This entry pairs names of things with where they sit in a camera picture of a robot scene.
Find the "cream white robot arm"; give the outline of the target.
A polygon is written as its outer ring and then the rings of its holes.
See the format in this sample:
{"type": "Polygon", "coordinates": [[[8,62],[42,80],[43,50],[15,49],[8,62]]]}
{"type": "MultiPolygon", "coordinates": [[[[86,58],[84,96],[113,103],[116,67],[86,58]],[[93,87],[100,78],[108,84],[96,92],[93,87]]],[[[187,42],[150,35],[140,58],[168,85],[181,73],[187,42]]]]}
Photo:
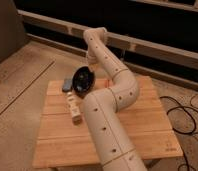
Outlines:
{"type": "Polygon", "coordinates": [[[134,74],[107,47],[104,27],[84,31],[89,64],[100,63],[113,85],[88,93],[84,117],[104,171],[147,171],[116,113],[132,105],[139,86],[134,74]]]}

